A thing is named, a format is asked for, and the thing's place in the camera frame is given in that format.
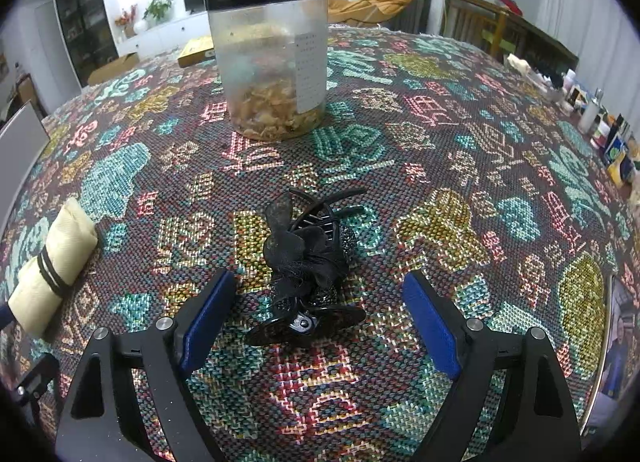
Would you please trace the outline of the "white storage box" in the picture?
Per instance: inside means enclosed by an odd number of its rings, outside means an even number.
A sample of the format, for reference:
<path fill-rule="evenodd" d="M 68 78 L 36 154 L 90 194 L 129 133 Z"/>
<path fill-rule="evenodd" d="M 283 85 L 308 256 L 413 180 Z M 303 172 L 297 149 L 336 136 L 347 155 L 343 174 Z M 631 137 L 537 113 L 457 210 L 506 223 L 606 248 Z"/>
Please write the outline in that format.
<path fill-rule="evenodd" d="M 17 196 L 50 137 L 31 102 L 27 102 L 1 130 L 0 219 L 4 233 Z"/>

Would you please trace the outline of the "orange lounge chair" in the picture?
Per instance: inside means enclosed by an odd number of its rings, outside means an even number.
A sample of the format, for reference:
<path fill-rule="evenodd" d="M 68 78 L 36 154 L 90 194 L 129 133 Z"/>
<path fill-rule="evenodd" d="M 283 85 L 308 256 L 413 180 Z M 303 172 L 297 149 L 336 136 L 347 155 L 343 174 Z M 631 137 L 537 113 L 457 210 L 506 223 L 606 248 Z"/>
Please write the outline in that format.
<path fill-rule="evenodd" d="M 330 24 L 378 26 L 398 16 L 413 0 L 328 0 Z"/>

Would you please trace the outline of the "colourful woven tablecloth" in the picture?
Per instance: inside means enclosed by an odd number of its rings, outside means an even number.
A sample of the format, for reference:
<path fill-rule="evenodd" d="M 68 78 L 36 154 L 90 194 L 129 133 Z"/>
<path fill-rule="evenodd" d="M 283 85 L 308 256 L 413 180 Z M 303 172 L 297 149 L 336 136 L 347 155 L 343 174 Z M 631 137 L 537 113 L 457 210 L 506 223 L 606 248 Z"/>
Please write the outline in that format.
<path fill-rule="evenodd" d="M 549 334 L 576 416 L 605 381 L 636 372 L 631 346 L 600 361 L 620 276 L 639 307 L 639 230 L 572 120 L 509 69 L 453 40 L 331 31 L 326 120 L 281 143 L 232 131 L 213 62 L 164 54 L 93 86 L 44 126 L 49 145 L 1 240 L 1 292 L 76 198 L 100 242 L 47 338 L 1 335 L 13 385 L 46 352 L 70 388 L 97 327 L 139 331 L 172 315 L 226 266 L 238 298 L 203 369 L 198 409 L 232 461 L 405 461 L 449 390 L 427 357 L 400 284 L 419 269 L 492 329 Z M 345 283 L 367 317 L 304 350 L 250 346 L 268 315 L 265 206 L 282 191 L 363 187 Z"/>

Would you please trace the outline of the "dark wooden sideboard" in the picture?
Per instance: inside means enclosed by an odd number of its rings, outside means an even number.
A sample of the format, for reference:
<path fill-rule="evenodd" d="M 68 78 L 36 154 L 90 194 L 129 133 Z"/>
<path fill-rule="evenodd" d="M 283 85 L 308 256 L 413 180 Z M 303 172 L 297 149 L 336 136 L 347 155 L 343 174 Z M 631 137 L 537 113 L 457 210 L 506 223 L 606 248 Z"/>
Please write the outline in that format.
<path fill-rule="evenodd" d="M 545 74 L 577 70 L 579 58 L 522 16 L 487 0 L 445 0 L 440 34 L 480 48 L 502 62 L 509 54 Z"/>

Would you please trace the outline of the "yellow flat box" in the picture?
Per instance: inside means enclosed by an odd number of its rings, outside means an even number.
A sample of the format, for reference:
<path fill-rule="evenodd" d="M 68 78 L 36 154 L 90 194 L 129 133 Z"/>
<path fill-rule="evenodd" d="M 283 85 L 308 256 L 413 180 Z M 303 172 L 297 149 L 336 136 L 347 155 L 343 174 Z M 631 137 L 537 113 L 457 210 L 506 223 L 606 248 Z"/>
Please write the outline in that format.
<path fill-rule="evenodd" d="M 212 36 L 206 34 L 206 36 L 191 39 L 186 43 L 178 56 L 178 65 L 180 68 L 186 68 L 206 62 L 214 57 L 215 48 Z"/>

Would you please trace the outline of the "white sheer curtain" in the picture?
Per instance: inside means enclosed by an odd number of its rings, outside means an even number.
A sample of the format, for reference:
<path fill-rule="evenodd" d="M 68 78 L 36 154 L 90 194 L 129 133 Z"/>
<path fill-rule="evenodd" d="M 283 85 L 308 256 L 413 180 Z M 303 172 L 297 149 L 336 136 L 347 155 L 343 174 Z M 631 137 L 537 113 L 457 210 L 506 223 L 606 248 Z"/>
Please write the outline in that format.
<path fill-rule="evenodd" d="M 578 57 L 592 88 L 639 89 L 639 36 L 617 0 L 540 0 L 536 25 Z"/>

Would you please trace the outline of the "white tv cabinet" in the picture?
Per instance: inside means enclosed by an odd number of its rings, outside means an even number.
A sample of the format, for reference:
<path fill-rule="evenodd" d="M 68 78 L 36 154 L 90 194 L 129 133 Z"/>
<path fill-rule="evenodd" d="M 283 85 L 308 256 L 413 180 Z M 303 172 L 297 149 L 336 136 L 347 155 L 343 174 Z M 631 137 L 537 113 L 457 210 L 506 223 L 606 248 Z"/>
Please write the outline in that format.
<path fill-rule="evenodd" d="M 208 15 L 198 13 L 164 22 L 116 44 L 119 56 L 137 53 L 140 59 L 184 48 L 192 39 L 209 34 Z"/>

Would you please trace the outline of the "cardboard box on floor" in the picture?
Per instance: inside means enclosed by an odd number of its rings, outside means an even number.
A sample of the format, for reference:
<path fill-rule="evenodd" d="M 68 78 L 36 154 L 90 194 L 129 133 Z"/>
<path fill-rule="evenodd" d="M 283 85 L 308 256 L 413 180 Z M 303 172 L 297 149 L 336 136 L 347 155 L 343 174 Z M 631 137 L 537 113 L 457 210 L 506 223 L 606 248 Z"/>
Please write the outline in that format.
<path fill-rule="evenodd" d="M 126 71 L 136 68 L 139 62 L 140 59 L 137 53 L 128 53 L 122 57 L 114 59 L 108 64 L 92 71 L 88 78 L 88 84 L 90 86 L 98 85 L 117 78 L 119 74 L 123 74 Z"/>

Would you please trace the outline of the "smartphone with video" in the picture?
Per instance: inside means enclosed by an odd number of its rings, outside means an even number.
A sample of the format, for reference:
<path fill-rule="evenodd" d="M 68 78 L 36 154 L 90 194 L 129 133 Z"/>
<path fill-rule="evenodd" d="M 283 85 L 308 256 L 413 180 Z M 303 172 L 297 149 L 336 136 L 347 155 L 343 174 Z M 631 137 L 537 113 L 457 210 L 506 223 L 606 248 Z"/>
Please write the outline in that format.
<path fill-rule="evenodd" d="M 582 437 L 597 433 L 613 418 L 639 373 L 639 304 L 636 293 L 616 276 L 606 282 L 604 354 Z"/>

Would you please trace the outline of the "dark glass bookcase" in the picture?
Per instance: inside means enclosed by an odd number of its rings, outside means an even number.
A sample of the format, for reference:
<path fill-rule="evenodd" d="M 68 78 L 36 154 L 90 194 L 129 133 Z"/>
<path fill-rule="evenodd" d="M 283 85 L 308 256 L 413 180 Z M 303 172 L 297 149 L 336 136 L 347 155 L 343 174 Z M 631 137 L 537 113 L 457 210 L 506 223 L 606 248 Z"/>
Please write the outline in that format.
<path fill-rule="evenodd" d="M 118 57 L 103 0 L 54 0 L 70 63 L 82 88 Z"/>

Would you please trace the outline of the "clear jar black lid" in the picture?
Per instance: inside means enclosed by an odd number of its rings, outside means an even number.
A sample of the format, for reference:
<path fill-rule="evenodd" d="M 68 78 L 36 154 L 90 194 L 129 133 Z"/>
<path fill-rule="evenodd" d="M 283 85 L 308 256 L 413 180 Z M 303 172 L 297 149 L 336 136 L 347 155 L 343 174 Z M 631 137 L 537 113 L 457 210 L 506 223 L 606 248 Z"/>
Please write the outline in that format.
<path fill-rule="evenodd" d="M 328 0 L 204 0 L 235 132 L 283 141 L 326 110 Z"/>

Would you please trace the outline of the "red flower vase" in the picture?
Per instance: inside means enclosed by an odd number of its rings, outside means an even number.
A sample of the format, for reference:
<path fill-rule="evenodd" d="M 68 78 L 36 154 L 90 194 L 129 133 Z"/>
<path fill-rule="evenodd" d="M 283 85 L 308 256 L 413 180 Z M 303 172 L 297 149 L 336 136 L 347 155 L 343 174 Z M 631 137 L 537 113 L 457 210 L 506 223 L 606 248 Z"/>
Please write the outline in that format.
<path fill-rule="evenodd" d="M 137 5 L 132 4 L 129 10 L 122 10 L 122 12 L 115 18 L 115 26 L 122 29 L 127 39 L 133 38 L 136 33 L 134 32 L 134 23 L 137 18 Z"/>

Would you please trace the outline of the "black hair claw clip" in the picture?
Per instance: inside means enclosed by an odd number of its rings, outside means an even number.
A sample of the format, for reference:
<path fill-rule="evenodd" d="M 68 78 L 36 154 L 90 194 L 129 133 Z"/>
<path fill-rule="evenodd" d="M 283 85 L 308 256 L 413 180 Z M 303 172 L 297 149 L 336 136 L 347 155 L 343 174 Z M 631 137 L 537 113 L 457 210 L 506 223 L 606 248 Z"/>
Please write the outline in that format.
<path fill-rule="evenodd" d="M 247 332 L 247 344 L 303 347 L 367 317 L 341 296 L 357 255 L 357 239 L 345 221 L 364 208 L 333 208 L 364 193 L 358 187 L 319 198 L 290 188 L 266 206 L 269 236 L 262 254 L 271 269 L 269 317 Z"/>

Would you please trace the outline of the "green potted plant left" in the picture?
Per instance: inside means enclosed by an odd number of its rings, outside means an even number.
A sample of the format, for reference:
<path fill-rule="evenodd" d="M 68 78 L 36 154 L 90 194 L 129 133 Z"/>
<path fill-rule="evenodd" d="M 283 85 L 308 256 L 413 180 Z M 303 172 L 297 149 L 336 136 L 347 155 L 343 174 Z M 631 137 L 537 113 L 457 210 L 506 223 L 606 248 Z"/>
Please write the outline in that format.
<path fill-rule="evenodd" d="M 144 11 L 143 18 L 153 24 L 160 24 L 168 19 L 174 6 L 174 0 L 152 0 Z"/>

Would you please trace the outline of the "cream cloth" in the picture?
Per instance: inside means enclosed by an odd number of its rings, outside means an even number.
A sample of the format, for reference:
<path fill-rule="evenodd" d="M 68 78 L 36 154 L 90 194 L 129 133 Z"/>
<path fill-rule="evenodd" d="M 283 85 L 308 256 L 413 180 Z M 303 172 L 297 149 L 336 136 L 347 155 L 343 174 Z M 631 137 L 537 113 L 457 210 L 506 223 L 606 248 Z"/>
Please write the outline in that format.
<path fill-rule="evenodd" d="M 40 339 L 98 245 L 96 225 L 76 198 L 68 198 L 53 221 L 40 252 L 18 272 L 9 297 L 11 316 Z"/>

